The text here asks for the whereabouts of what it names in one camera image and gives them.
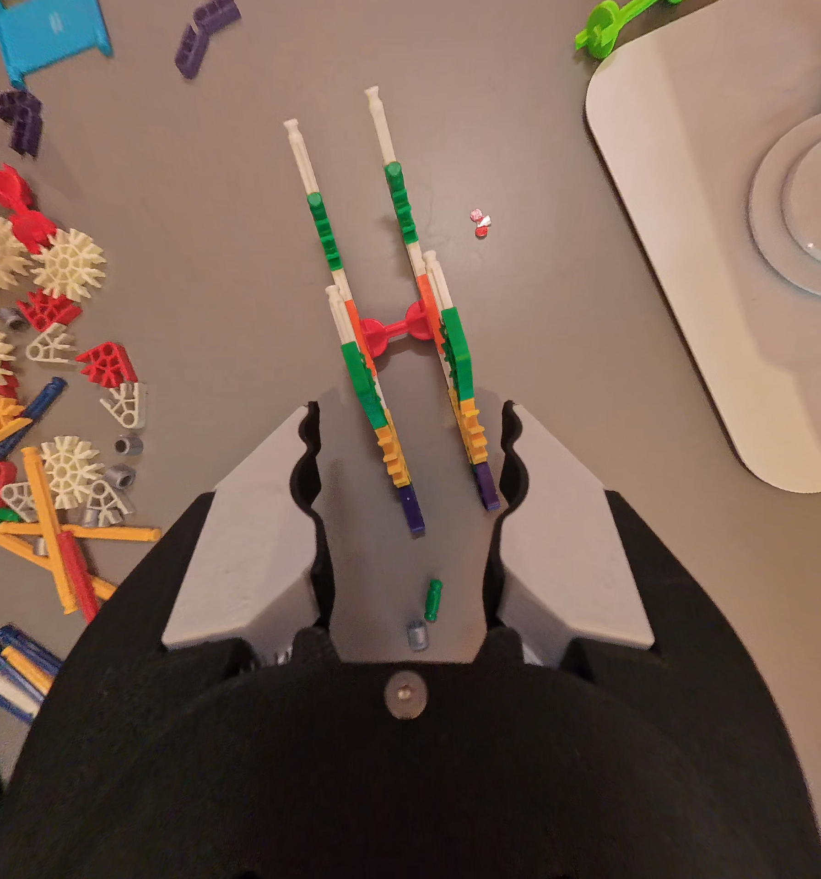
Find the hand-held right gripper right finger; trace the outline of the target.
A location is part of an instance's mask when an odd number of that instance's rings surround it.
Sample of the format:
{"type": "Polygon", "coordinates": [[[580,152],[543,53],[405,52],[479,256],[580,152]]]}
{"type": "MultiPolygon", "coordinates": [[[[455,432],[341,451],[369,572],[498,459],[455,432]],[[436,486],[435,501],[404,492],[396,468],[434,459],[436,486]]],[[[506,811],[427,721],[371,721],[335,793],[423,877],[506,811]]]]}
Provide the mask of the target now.
{"type": "Polygon", "coordinates": [[[503,407],[504,461],[484,583],[489,624],[525,661],[560,665],[576,639],[646,651],[655,642],[601,481],[520,404],[503,407]]]}

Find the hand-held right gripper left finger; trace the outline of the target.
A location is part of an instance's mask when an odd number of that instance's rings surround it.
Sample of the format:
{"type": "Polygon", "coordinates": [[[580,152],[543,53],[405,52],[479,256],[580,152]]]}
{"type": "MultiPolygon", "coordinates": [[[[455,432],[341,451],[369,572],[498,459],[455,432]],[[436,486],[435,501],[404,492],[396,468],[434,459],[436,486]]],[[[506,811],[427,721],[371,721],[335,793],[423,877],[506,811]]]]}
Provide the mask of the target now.
{"type": "Polygon", "coordinates": [[[334,576],[321,516],[320,411],[293,412],[216,486],[163,632],[178,649],[242,638],[288,650],[306,627],[329,628],[334,576]]]}

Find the toy rail assembly with spool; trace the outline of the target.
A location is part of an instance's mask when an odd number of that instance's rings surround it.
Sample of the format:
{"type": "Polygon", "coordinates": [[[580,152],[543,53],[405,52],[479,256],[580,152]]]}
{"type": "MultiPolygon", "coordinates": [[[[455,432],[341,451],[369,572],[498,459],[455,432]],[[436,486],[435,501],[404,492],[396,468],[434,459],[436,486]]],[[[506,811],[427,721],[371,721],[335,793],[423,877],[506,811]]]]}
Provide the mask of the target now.
{"type": "Polygon", "coordinates": [[[394,151],[378,86],[366,89],[365,94],[382,152],[389,196],[416,280],[418,299],[397,323],[384,325],[372,318],[363,319],[363,337],[372,357],[382,355],[390,342],[404,336],[433,342],[446,376],[449,399],[482,504],[486,510],[496,511],[501,504],[489,464],[488,441],[474,400],[470,347],[460,315],[435,252],[421,249],[404,170],[394,151]]]}

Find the purple toy connector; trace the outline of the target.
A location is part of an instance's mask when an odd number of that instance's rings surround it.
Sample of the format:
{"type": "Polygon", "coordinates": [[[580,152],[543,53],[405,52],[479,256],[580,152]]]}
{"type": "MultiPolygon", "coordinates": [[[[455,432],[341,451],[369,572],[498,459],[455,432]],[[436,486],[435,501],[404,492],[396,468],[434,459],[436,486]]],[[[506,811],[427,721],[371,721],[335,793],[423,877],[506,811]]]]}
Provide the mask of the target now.
{"type": "Polygon", "coordinates": [[[10,89],[0,92],[0,119],[12,124],[23,114],[40,118],[42,116],[42,102],[31,92],[25,89],[10,89]]]}
{"type": "Polygon", "coordinates": [[[10,149],[21,157],[38,158],[43,135],[43,118],[39,112],[22,107],[11,123],[10,149]]]}

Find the yellow toy rod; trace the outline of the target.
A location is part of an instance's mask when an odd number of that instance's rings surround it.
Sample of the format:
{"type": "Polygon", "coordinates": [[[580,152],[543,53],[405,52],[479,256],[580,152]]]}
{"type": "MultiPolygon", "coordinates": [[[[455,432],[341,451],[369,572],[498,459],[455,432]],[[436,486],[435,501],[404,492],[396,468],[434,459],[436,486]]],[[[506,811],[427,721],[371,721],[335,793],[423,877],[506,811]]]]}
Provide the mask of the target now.
{"type": "MultiPolygon", "coordinates": [[[[162,532],[158,528],[135,526],[86,527],[76,524],[62,524],[60,530],[73,534],[77,539],[111,542],[155,543],[162,536],[162,532]]],[[[39,523],[2,522],[0,523],[0,533],[11,536],[40,537],[43,536],[43,529],[39,523]]]]}
{"type": "Polygon", "coordinates": [[[38,516],[38,524],[48,551],[50,571],[54,580],[57,596],[65,614],[74,613],[78,605],[67,574],[58,537],[61,526],[51,501],[49,483],[47,481],[43,460],[35,447],[28,446],[21,450],[27,479],[30,483],[32,500],[38,516]]]}
{"type": "Polygon", "coordinates": [[[12,646],[5,646],[0,651],[1,657],[27,680],[42,696],[46,696],[54,682],[53,673],[38,665],[12,646]]]}
{"type": "MultiPolygon", "coordinates": [[[[0,548],[34,564],[48,573],[52,572],[50,559],[47,556],[35,555],[32,546],[25,543],[20,537],[0,532],[0,548]]],[[[116,585],[94,575],[91,575],[91,583],[97,598],[103,601],[109,600],[117,589],[116,585]]]]}

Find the grey toy connector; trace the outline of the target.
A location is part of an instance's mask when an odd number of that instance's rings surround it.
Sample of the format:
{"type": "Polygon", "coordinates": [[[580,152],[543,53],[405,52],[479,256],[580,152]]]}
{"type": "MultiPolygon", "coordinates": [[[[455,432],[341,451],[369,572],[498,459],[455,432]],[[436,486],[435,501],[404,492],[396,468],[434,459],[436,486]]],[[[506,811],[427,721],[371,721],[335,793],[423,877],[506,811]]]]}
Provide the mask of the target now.
{"type": "Polygon", "coordinates": [[[118,526],[135,513],[135,507],[126,495],[114,489],[105,479],[95,480],[89,488],[82,526],[118,526]]]}
{"type": "Polygon", "coordinates": [[[0,491],[0,499],[22,522],[38,522],[39,514],[29,481],[4,485],[0,491]]]}
{"type": "Polygon", "coordinates": [[[145,426],[147,387],[141,382],[121,382],[109,389],[100,404],[125,431],[138,431],[145,426]]]}
{"type": "Polygon", "coordinates": [[[47,365],[69,365],[75,361],[74,337],[65,324],[54,322],[42,331],[26,349],[26,358],[47,365]]]}

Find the red toy rod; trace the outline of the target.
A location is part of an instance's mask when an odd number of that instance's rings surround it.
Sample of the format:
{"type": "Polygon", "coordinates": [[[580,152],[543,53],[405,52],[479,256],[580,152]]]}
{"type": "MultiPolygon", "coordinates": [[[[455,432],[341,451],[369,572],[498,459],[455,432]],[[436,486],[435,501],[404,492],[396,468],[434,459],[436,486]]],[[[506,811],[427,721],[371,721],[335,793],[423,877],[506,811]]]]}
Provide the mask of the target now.
{"type": "Polygon", "coordinates": [[[71,532],[60,531],[56,539],[76,600],[86,622],[90,623],[97,615],[99,604],[86,559],[71,532]]]}

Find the red toy spool piece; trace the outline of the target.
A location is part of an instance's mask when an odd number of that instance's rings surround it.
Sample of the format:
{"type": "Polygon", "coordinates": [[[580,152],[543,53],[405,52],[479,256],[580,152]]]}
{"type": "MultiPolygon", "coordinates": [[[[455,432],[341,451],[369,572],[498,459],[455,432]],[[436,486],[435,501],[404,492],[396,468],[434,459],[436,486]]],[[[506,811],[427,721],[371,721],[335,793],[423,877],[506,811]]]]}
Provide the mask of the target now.
{"type": "Polygon", "coordinates": [[[52,246],[56,225],[34,208],[29,185],[16,169],[5,163],[0,168],[0,206],[9,211],[13,235],[30,254],[38,255],[52,246]]]}

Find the joined purple toy connectors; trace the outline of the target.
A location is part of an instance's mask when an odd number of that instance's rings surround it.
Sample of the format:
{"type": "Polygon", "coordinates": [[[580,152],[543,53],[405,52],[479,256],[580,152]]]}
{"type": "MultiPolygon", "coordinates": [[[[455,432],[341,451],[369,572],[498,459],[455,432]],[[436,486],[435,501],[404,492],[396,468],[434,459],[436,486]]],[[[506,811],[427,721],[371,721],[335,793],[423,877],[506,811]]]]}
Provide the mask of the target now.
{"type": "Polygon", "coordinates": [[[186,81],[196,79],[213,36],[241,18],[235,1],[208,1],[194,9],[192,23],[183,32],[175,65],[186,81]]]}

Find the lime green toy spool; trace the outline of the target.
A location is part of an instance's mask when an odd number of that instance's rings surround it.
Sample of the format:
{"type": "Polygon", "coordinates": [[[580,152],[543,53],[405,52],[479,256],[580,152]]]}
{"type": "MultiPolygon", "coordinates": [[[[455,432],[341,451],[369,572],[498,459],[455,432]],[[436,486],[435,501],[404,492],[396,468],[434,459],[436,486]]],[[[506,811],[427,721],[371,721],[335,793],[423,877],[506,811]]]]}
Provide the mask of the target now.
{"type": "Polygon", "coordinates": [[[622,4],[614,1],[599,2],[590,11],[585,26],[575,35],[573,50],[585,51],[594,60],[604,60],[614,51],[621,32],[632,20],[656,5],[670,9],[670,12],[659,12],[654,25],[646,32],[654,33],[679,17],[674,10],[683,3],[683,1],[629,1],[622,4]]]}

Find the cyan toy panel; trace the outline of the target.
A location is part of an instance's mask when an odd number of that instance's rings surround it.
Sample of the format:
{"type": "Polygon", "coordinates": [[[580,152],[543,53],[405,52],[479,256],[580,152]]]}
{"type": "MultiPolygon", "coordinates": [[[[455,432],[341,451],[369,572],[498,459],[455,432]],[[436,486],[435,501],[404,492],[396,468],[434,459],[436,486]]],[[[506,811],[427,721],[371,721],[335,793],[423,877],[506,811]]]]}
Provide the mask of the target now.
{"type": "Polygon", "coordinates": [[[89,49],[104,56],[113,48],[98,1],[0,1],[0,52],[15,89],[28,74],[89,49]]]}

